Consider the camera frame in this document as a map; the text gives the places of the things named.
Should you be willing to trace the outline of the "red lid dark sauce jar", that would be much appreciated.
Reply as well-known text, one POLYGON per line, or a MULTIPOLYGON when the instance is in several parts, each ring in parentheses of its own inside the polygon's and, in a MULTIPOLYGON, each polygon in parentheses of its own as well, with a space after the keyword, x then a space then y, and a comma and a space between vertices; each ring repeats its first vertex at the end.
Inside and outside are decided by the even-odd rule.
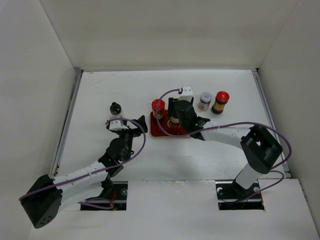
POLYGON ((228 103, 230 95, 226 91, 219 91, 215 96, 215 101, 211 107, 211 112, 219 115, 224 111, 225 105, 228 103))

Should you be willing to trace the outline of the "clear cap grinder bottle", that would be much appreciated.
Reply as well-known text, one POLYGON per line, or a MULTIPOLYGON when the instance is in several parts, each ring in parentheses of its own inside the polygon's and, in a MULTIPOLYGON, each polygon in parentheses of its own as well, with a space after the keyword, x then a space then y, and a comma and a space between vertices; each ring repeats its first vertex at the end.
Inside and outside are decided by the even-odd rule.
POLYGON ((178 118, 175 118, 173 116, 170 117, 169 121, 167 122, 167 125, 170 127, 170 128, 175 128, 178 126, 179 124, 179 119, 178 118))

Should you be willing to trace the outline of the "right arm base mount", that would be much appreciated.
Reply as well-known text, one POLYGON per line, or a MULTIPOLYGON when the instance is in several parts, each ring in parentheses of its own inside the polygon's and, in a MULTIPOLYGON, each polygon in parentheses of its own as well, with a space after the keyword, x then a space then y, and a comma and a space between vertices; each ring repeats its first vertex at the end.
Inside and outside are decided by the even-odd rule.
POLYGON ((256 181, 249 189, 236 187, 232 181, 216 181, 218 208, 221 211, 264 210, 262 195, 256 194, 260 185, 256 181))

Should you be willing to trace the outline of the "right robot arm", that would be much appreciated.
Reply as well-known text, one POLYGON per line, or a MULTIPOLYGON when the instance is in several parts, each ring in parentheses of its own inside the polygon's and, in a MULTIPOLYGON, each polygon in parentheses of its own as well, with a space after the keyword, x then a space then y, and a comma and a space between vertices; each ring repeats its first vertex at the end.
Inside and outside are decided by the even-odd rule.
POLYGON ((235 126, 222 127, 209 118, 197 116, 187 100, 169 98, 169 116, 178 119, 183 130, 193 139, 227 144, 243 150, 247 164, 232 182, 232 192, 245 197, 250 187, 262 175, 268 174, 283 152, 283 148, 267 127, 254 124, 248 130, 235 126))

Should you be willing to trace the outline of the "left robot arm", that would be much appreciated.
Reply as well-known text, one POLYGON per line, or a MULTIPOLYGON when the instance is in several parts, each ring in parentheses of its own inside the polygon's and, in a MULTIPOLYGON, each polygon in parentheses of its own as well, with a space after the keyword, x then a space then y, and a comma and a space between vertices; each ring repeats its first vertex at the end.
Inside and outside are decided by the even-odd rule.
POLYGON ((50 177, 40 176, 19 202, 35 229, 49 224, 63 209, 73 204, 88 204, 91 199, 108 199, 113 182, 124 165, 139 155, 134 152, 133 139, 148 132, 144 115, 138 119, 115 117, 106 128, 117 135, 105 153, 92 164, 74 172, 50 177))

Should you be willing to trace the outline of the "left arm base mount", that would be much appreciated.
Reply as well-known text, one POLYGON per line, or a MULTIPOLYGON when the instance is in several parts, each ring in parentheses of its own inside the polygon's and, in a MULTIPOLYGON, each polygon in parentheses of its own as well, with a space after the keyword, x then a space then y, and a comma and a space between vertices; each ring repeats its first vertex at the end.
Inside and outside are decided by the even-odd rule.
POLYGON ((80 211, 126 211, 128 187, 127 181, 109 180, 99 196, 91 197, 80 205, 80 211))

